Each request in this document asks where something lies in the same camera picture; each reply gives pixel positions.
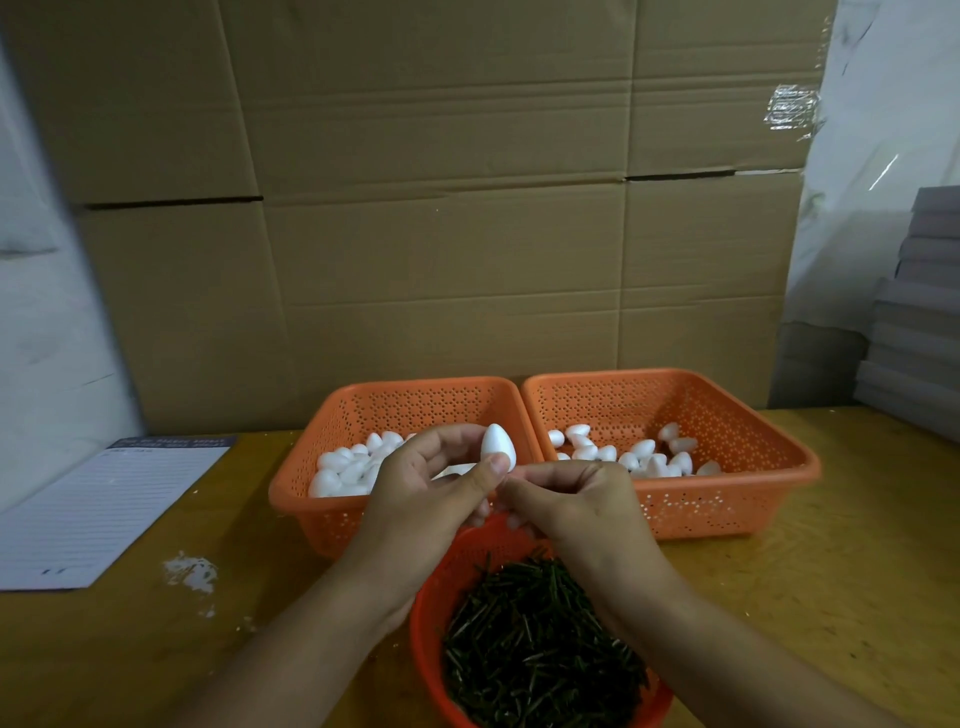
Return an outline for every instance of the hand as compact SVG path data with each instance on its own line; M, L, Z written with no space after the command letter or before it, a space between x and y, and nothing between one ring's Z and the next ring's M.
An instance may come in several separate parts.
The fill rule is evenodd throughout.
M469 473L434 481L446 466L479 460L487 429L445 425L421 432L383 461L360 528L334 567L377 600L384 634L406 619L414 596L465 522L483 525L488 496L510 460L497 452Z
M508 525L530 523L547 536L597 615L621 638L633 599L679 581L621 465L571 460L520 466L497 493L497 508L512 511Z

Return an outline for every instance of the clear tape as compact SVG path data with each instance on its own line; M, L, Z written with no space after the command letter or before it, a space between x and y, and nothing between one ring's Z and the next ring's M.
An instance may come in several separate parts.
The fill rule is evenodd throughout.
M817 126L820 91L816 86L780 84L767 104L764 123L774 131L806 129L800 139L813 136Z

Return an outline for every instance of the wooden table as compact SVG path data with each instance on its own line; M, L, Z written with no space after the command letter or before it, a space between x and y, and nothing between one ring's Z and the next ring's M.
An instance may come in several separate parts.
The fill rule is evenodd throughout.
M824 478L753 538L665 545L705 595L918 726L960 724L960 448L860 407L767 413ZM323 573L267 483L296 432L240 437L91 588L0 594L0 725L162 723ZM203 557L213 591L164 564ZM440 726L401 629L327 723ZM699 723L676 705L668 728Z

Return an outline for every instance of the forearm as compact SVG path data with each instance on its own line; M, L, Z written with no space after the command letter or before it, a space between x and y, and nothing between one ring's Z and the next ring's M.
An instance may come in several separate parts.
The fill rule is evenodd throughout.
M173 728L316 728L376 646L383 615L334 567L196 695Z
M633 601L632 647L708 728L902 726L676 577Z

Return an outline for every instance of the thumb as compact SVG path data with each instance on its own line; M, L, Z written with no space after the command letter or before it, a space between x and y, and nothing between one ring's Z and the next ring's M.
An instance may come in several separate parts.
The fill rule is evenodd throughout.
M454 521L465 521L480 502L496 490L510 469L510 458L495 452L470 468L452 483L444 485L442 500Z
M509 478L497 491L499 501L529 521L543 533L550 535L552 514L557 501L564 496L541 488L526 480Z

